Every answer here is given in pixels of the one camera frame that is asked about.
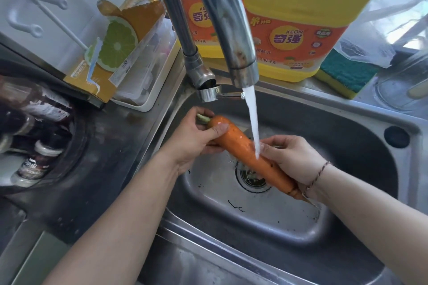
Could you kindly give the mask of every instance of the bracelet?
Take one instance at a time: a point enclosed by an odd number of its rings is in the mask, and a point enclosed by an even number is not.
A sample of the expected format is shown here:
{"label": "bracelet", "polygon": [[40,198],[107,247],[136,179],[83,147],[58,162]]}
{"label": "bracelet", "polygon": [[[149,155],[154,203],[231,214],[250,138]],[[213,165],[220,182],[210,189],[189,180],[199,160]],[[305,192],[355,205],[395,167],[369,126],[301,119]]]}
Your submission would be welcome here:
{"label": "bracelet", "polygon": [[307,192],[308,190],[317,182],[318,178],[321,176],[322,172],[324,171],[325,167],[327,167],[329,164],[331,164],[330,161],[327,161],[326,163],[324,163],[324,165],[322,166],[322,168],[320,169],[320,171],[318,171],[318,175],[315,177],[315,179],[306,187],[305,189],[305,196],[307,196]]}

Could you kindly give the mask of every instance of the drain strainer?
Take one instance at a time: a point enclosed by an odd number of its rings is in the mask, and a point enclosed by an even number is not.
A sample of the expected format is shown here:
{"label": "drain strainer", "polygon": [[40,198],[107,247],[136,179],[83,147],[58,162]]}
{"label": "drain strainer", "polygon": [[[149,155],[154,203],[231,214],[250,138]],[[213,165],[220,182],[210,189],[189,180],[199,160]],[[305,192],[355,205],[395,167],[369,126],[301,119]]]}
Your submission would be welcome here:
{"label": "drain strainer", "polygon": [[257,174],[241,162],[236,164],[235,175],[239,185],[251,193],[264,193],[272,187],[266,184],[264,178],[258,179]]}

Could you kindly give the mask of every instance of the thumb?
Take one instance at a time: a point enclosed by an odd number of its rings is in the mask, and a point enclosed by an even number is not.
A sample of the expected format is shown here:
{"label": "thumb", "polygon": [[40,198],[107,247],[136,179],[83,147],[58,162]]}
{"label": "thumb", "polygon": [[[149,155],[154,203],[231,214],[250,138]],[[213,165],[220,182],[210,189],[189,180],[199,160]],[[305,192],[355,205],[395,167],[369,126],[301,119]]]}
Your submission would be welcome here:
{"label": "thumb", "polygon": [[229,130],[229,124],[221,123],[217,124],[208,130],[202,131],[204,142],[208,143],[211,140],[217,139],[219,136],[222,136]]}
{"label": "thumb", "polygon": [[267,159],[271,159],[275,162],[281,162],[283,157],[282,152],[283,149],[277,149],[271,147],[268,144],[260,142],[260,154]]}

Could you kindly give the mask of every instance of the lemon slice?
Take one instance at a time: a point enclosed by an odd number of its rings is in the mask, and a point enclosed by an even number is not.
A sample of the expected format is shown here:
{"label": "lemon slice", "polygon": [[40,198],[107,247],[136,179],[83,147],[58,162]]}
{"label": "lemon slice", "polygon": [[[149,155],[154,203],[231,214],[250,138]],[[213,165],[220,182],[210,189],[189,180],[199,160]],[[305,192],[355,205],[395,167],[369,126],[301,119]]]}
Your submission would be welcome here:
{"label": "lemon slice", "polygon": [[[123,18],[112,16],[104,37],[97,63],[110,72],[115,72],[138,44],[132,26]],[[94,44],[85,52],[85,61],[91,62]]]}

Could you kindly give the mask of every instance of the faucet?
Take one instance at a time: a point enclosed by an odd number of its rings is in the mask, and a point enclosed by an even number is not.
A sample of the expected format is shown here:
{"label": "faucet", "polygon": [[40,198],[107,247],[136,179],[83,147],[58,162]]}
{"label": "faucet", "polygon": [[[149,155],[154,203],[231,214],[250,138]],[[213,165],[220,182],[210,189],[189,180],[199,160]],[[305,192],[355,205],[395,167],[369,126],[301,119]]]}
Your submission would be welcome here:
{"label": "faucet", "polygon": [[[207,68],[198,52],[181,0],[163,0],[169,18],[179,38],[185,67],[190,80],[203,102],[228,96],[216,85],[214,73]],[[238,88],[253,86],[259,80],[253,37],[241,0],[202,0],[210,16],[229,69],[232,84]]]}

